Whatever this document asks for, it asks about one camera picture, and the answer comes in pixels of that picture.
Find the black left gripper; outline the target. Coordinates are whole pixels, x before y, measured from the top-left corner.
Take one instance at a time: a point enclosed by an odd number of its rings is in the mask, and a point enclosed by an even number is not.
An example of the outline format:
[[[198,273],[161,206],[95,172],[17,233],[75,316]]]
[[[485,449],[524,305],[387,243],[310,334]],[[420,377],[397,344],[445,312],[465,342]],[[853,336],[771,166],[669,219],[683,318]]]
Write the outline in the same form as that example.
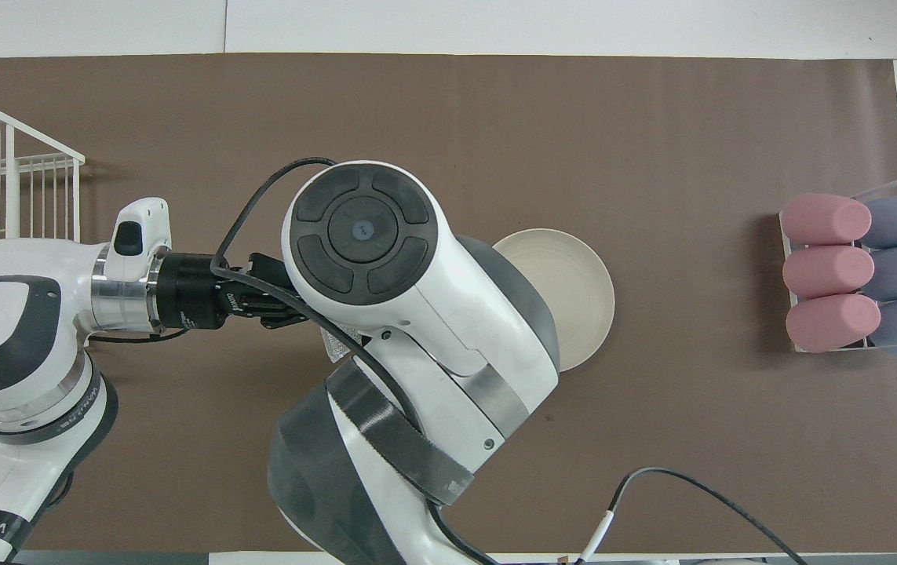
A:
[[[247,275],[278,287],[293,287],[286,265],[262,253],[251,253]],[[241,286],[211,271],[210,254],[169,253],[156,276],[157,320],[183,330],[217,330],[230,315],[252,318],[242,304]],[[259,323],[268,330],[307,322],[308,317],[284,303],[259,304]]]

